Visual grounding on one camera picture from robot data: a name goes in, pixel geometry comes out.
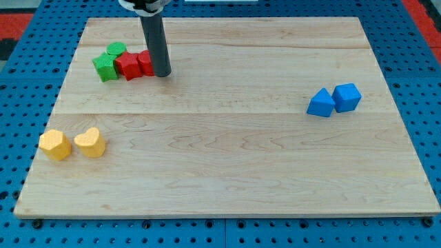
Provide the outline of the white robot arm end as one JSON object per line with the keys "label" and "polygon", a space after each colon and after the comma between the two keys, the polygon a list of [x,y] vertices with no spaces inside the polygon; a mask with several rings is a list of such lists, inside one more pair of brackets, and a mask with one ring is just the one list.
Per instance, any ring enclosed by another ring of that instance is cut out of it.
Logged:
{"label": "white robot arm end", "polygon": [[153,17],[161,13],[171,0],[118,0],[121,7],[135,12],[140,17]]}

